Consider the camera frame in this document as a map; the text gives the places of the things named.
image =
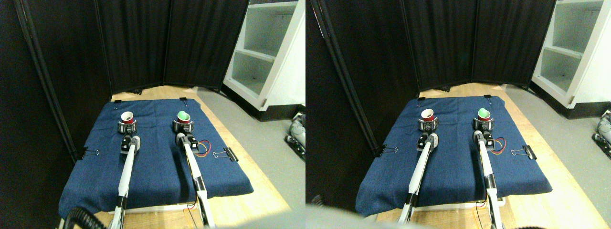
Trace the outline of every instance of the blue cloth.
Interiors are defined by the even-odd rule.
[[[417,206],[465,203],[485,199],[479,150],[473,143],[472,120],[480,108],[492,114],[496,139],[504,137],[507,147],[500,155],[488,153],[496,179],[498,196],[526,195],[551,192],[552,187],[536,160],[528,156],[511,155],[511,150],[526,145],[518,127],[499,97],[432,98],[412,100],[401,112],[384,141],[396,153],[384,153],[376,158],[360,184],[356,211],[364,216],[403,208],[408,196],[409,182],[420,153],[416,142],[422,132],[417,119],[424,109],[431,108],[439,118],[435,133],[439,145],[432,152],[421,183]]]
[[[76,163],[59,200],[59,215],[65,218],[75,206],[92,213],[114,210],[126,158],[125,154],[120,153],[123,134],[117,131],[117,123],[125,111],[134,113],[134,119],[138,121],[135,135],[142,142],[134,159],[126,208],[173,205],[195,200],[186,155],[179,152],[174,143],[176,134],[172,131],[172,121],[179,111],[191,116],[195,124],[195,138],[209,140],[212,144],[212,150],[206,157],[196,157],[208,198],[253,192],[250,180],[237,162],[213,157],[212,152],[222,152],[227,146],[202,112],[200,104],[195,100],[188,100],[187,104],[188,107],[178,99],[124,101],[115,110],[113,102],[107,103],[85,143],[90,150],[100,150],[100,154],[85,156]]]

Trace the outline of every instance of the wire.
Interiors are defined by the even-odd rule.
[[[202,144],[202,142],[208,142],[208,146],[206,147],[206,145]],[[206,153],[194,153],[196,156],[203,158],[206,155],[208,155],[208,153],[210,152],[210,150],[212,149],[212,144],[208,141],[208,140],[201,140],[199,142],[200,145],[203,145],[204,148],[206,148]]]
[[[196,198],[195,203],[193,203],[193,206],[189,207],[189,205],[187,205],[187,208],[183,209],[183,214],[185,215],[185,219],[187,220],[187,222],[189,221],[189,218],[187,218],[187,214],[185,213],[185,210],[189,211],[189,215],[191,215],[191,220],[193,220],[193,225],[195,225],[195,228],[197,228],[197,223],[195,223],[195,218],[193,218],[193,214],[191,213],[191,210],[195,208],[196,204],[197,204],[197,198]]]
[[[477,212],[477,219],[480,220],[480,227],[481,227],[481,229],[484,229],[484,226],[481,225],[480,211],[477,208],[475,208],[475,212]]]
[[[185,213],[185,210],[187,210],[187,208],[183,209],[183,214],[185,215],[185,219],[187,220],[187,224],[190,224],[189,222],[189,218],[187,217],[187,214]]]
[[[475,227],[477,229],[480,229],[479,227],[477,227],[477,219],[475,218],[475,212],[473,212],[474,208],[476,208],[476,207],[471,208],[471,214],[473,214],[473,221],[475,221]]]
[[[499,141],[499,139],[503,139],[503,142],[505,142],[505,143],[504,143],[504,144],[501,144],[501,143],[500,143],[500,141]],[[494,139],[494,142],[498,142],[498,143],[499,143],[499,145],[500,145],[500,147],[501,147],[501,149],[500,149],[500,150],[498,150],[498,151],[493,150],[493,151],[491,151],[491,152],[492,152],[494,155],[499,155],[499,154],[503,153],[503,151],[505,150],[505,147],[507,147],[507,140],[505,140],[505,138],[504,138],[504,137],[499,137],[499,138],[497,138],[497,139]]]

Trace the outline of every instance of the table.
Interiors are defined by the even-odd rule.
[[[112,96],[112,100],[162,100],[177,99],[180,97],[194,99],[201,104],[202,111],[208,116],[210,122],[212,122],[219,132],[225,144],[230,147],[240,159],[238,163],[251,180],[251,185],[254,188],[254,192],[247,195],[215,197],[209,199],[216,225],[219,227],[234,226],[270,214],[289,211],[290,207],[280,193],[278,193],[274,185],[269,181],[268,177],[259,169],[246,150],[244,150],[235,137],[191,88],[166,85],[144,89],[142,95],[127,92],[117,93]],[[96,213],[95,216],[105,225],[108,225],[113,217],[106,212]],[[201,228],[201,221],[198,222],[196,218],[196,222],[197,227]],[[125,214],[123,225],[126,229],[193,228],[193,221],[186,211],[127,213]]]
[[[543,228],[608,228],[600,213],[579,187],[575,178],[498,84],[471,83],[452,87],[450,92],[427,90],[421,97],[498,96],[518,126],[522,137],[537,155],[537,163],[554,190],[538,195],[511,195],[500,208],[506,228],[538,226]],[[395,221],[401,209],[378,214],[378,221]],[[488,210],[479,210],[483,228],[490,228]],[[412,222],[436,228],[475,228],[471,209],[415,212]]]

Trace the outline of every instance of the gray machine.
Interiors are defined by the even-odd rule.
[[[306,115],[297,113],[293,118],[293,123],[289,127],[289,135],[284,141],[295,151],[303,160],[306,159]]]
[[[601,121],[596,127],[596,134],[592,135],[592,139],[611,158],[611,111],[602,115]]]

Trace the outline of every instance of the black curtain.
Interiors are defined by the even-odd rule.
[[[405,12],[420,91],[469,82],[476,0],[405,0]]]
[[[556,1],[478,1],[473,81],[528,85]]]
[[[15,3],[0,1],[0,228],[54,228],[72,163]]]
[[[74,149],[83,147],[111,89],[95,0],[23,1],[41,63],[50,78]]]
[[[248,0],[173,1],[165,84],[220,89]]]
[[[419,94],[403,3],[359,0],[320,4],[322,18],[329,20],[331,42],[337,43],[339,61],[344,63],[344,75],[352,84],[348,90],[356,94],[356,106],[362,109],[361,116],[379,151],[405,104]]]
[[[308,90],[308,148],[305,198],[354,211],[360,182],[373,161],[334,61],[306,1],[305,80]]]
[[[170,0],[98,1],[112,92],[163,83]]]

